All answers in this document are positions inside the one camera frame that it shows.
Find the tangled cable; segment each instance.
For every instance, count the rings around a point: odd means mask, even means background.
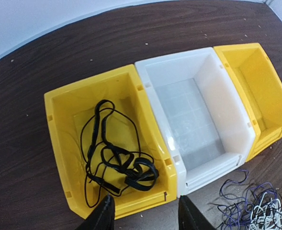
[[[104,104],[110,103],[111,107],[105,107],[101,108]],[[101,121],[101,112],[109,110],[109,113],[102,119]],[[134,126],[135,134],[137,138],[137,144],[138,144],[138,151],[128,151],[124,148],[121,148],[119,146],[116,146],[109,142],[106,138],[106,132],[107,132],[107,119],[112,115],[114,112],[117,114],[120,114],[121,116],[128,119]],[[94,118],[94,128],[91,138],[91,144],[87,151],[87,159],[84,154],[83,146],[82,146],[82,135],[86,128],[86,126],[90,123],[91,120]],[[99,135],[99,127],[101,126],[101,138],[102,141],[97,143],[97,138]],[[97,165],[96,170],[94,173],[92,173],[91,170],[91,160],[93,158],[93,155],[95,153],[95,150],[99,145],[104,145],[101,149],[101,159],[102,161]],[[156,183],[157,178],[159,177],[159,172],[154,166],[154,159],[152,156],[150,156],[147,153],[144,153],[141,151],[141,145],[139,140],[139,134],[136,128],[135,123],[126,115],[123,113],[117,111],[115,109],[115,105],[113,102],[109,100],[101,100],[96,106],[95,106],[95,114],[86,122],[86,124],[83,126],[80,134],[80,149],[82,153],[82,157],[86,163],[85,170],[86,170],[86,177],[84,182],[84,195],[85,200],[88,205],[88,207],[92,208],[95,207],[100,200],[101,190],[104,188],[108,193],[110,193],[113,196],[121,196],[123,191],[126,190],[128,187],[132,187],[134,189],[140,190],[140,191],[148,191],[150,190]],[[105,157],[106,150],[110,150],[113,155],[107,160]],[[121,155],[128,156],[126,161],[123,161],[121,159]],[[141,157],[141,155],[145,155],[151,159],[151,161],[145,157]],[[97,176],[99,167],[104,164],[105,168],[103,169],[102,176]],[[106,172],[107,167],[114,169],[115,171],[125,174],[125,180],[124,183],[126,184],[126,187],[123,189],[120,189],[113,184],[107,182],[104,179],[104,175]],[[99,191],[98,191],[98,199],[94,205],[90,205],[87,198],[87,181],[90,180],[89,183],[96,182],[99,185]]]
[[[240,171],[245,173],[242,181],[228,179],[219,191],[221,197],[233,204],[217,205],[218,210],[223,214],[223,222],[218,228],[220,230],[282,230],[282,197],[271,183],[249,186],[244,191],[245,195],[239,197],[225,194],[226,187],[230,185],[248,185],[244,184],[249,175],[248,170]]]

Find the white bin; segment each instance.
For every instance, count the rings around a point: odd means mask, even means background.
[[[178,197],[244,164],[256,135],[213,48],[150,58],[135,67],[176,166]]]

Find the plastic bin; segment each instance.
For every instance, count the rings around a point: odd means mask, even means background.
[[[121,197],[115,197],[115,218],[128,216],[176,199],[174,164],[155,122],[142,82],[134,65],[129,65],[45,94],[50,137],[70,209],[83,218],[92,212],[92,209],[86,205],[84,197],[85,162],[81,156],[79,138],[82,127],[94,114],[95,105],[102,99],[113,101],[119,111],[135,122],[140,135],[141,149],[154,157],[155,166],[159,170],[157,183],[148,192],[129,188]],[[116,115],[108,120],[110,120],[108,121],[110,128],[107,137],[110,136],[110,140],[118,146],[137,150],[132,124]],[[89,140],[91,132],[90,127],[84,133]],[[84,141],[84,149],[88,149],[89,144],[90,141],[88,143]],[[95,154],[92,161],[101,162],[100,154]],[[113,169],[107,169],[104,178],[115,186],[120,186],[123,177]],[[87,196],[89,202],[93,204],[97,200],[99,187],[95,183],[87,186]]]
[[[282,83],[259,43],[216,46],[256,133],[249,161],[282,137]]]
[[[177,194],[188,194],[247,159],[255,132],[213,48],[135,63],[177,170]]]

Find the black cord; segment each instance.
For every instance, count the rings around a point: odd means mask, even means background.
[[[105,103],[110,103],[112,105],[111,108],[106,107],[106,108],[101,109],[101,107]],[[106,110],[109,110],[110,112],[101,121],[101,112],[106,111]],[[113,145],[111,142],[107,140],[106,138],[107,119],[114,112],[125,117],[133,124],[134,129],[135,129],[136,139],[137,139],[138,151],[128,151],[126,149]],[[93,128],[93,133],[91,137],[91,144],[87,152],[87,158],[88,158],[87,160],[84,154],[84,150],[83,150],[82,136],[83,136],[83,132],[85,128],[93,119],[94,119],[94,128]],[[102,141],[99,143],[96,143],[98,135],[99,135],[100,125],[101,125]],[[91,159],[95,153],[95,150],[101,144],[104,144],[104,147],[101,149],[102,161],[97,165],[95,173],[92,173]],[[109,100],[101,100],[95,106],[95,114],[83,126],[81,130],[81,134],[80,134],[80,150],[81,150],[82,157],[86,163],[86,166],[85,166],[86,177],[84,181],[84,194],[85,194],[86,203],[88,207],[90,208],[95,207],[99,203],[102,188],[105,189],[108,193],[110,193],[113,196],[121,196],[122,193],[129,187],[133,187],[134,189],[137,189],[140,191],[148,191],[155,185],[157,178],[159,177],[158,170],[154,166],[154,158],[150,156],[149,154],[141,151],[139,134],[138,134],[135,123],[128,116],[116,110],[114,103]],[[108,160],[106,160],[105,155],[104,155],[105,150],[110,150],[113,153],[113,156],[111,156]],[[128,159],[125,162],[122,162],[121,154],[128,156]],[[142,155],[149,157],[151,161],[147,158],[141,157]],[[133,162],[133,168],[128,168],[132,162]],[[99,167],[103,164],[105,165],[105,167],[103,169],[102,176],[98,177],[97,173],[98,173]],[[148,170],[144,172],[142,169],[142,166],[145,166],[146,168],[148,168]],[[104,175],[105,175],[107,167],[113,168],[114,170],[118,171],[119,173],[125,174],[126,177],[125,177],[124,182],[127,186],[124,187],[123,189],[119,189],[116,186],[112,185],[111,183],[108,183],[107,181],[105,181]],[[87,198],[88,178],[90,179],[89,183],[96,182],[99,185],[98,199],[94,205],[90,205],[88,202],[88,198]],[[151,185],[140,184],[140,182],[148,182],[148,181],[152,182]]]

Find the wood grain surface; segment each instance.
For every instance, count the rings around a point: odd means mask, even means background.
[[[207,46],[259,42],[282,80],[282,22],[264,4],[219,0],[117,9],[46,34],[0,60],[0,230],[72,230],[45,118],[45,92],[138,60]],[[282,194],[282,139],[246,163],[250,178]],[[189,195],[209,203],[226,178]],[[122,230],[175,230],[178,201],[115,222]]]

